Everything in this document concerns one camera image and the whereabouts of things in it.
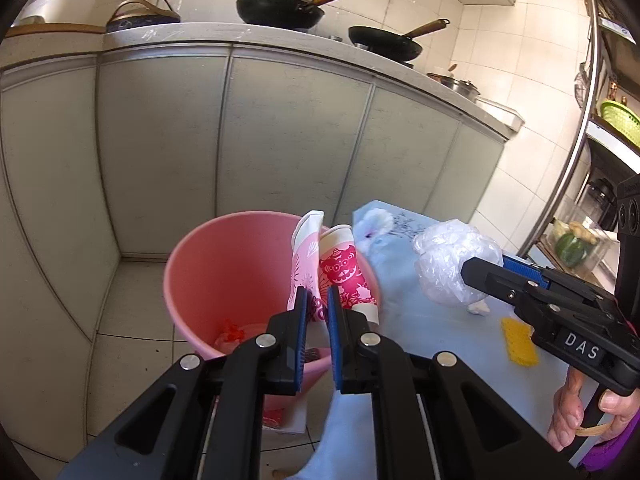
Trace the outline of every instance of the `blue cloth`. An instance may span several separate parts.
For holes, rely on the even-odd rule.
[[[564,383],[567,365],[542,349],[537,349],[537,366],[524,368],[509,360],[500,327],[500,319],[513,313],[507,303],[487,298],[491,314],[482,317],[427,300],[418,283],[414,267],[417,255],[411,242],[416,234],[437,222],[374,201],[354,212],[354,224],[372,208],[388,210],[395,222],[389,234],[373,241],[367,254],[380,285],[380,332],[413,354],[433,357],[442,350],[454,352],[537,432],[546,435],[553,395]],[[318,450],[294,478],[376,478],[369,395],[334,393]]]

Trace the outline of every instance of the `cabinet door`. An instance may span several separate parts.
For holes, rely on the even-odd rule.
[[[424,214],[440,221],[469,222],[503,148],[498,140],[461,126]]]
[[[65,62],[44,67],[53,72]],[[18,215],[53,289],[88,337],[120,259],[100,182],[94,91],[95,66],[32,77],[2,91],[1,114]]]
[[[98,73],[98,138],[123,253],[170,253],[214,214],[225,57],[114,62]]]
[[[458,120],[405,96],[376,89],[336,222],[371,200],[423,210]]]
[[[341,75],[235,59],[220,143],[218,214],[333,217],[369,91]]]
[[[71,460],[84,445],[90,343],[38,271],[2,179],[0,247],[2,426],[31,449]]]

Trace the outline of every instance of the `green basket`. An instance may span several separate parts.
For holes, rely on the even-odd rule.
[[[640,119],[625,105],[604,101],[600,105],[602,118],[640,148]]]

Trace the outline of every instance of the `black wok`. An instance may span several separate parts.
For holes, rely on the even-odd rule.
[[[400,36],[388,30],[373,27],[349,27],[349,39],[351,43],[366,45],[368,50],[384,56],[393,61],[411,61],[420,56],[422,45],[412,38],[442,30],[449,25],[446,19],[434,20],[411,32]]]
[[[238,0],[238,15],[245,23],[278,28],[308,29],[324,11],[319,6],[335,0]]]

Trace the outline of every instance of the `metal bolt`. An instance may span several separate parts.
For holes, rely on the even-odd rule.
[[[360,342],[364,346],[375,346],[380,343],[380,336],[375,332],[365,332],[360,336]]]
[[[458,358],[453,355],[451,352],[440,352],[436,356],[436,361],[442,366],[453,366],[458,362]]]
[[[255,338],[255,343],[260,348],[268,348],[276,344],[276,338],[271,334],[260,334],[257,338]]]
[[[200,366],[200,358],[196,354],[185,355],[180,359],[180,367],[183,370],[193,370]]]

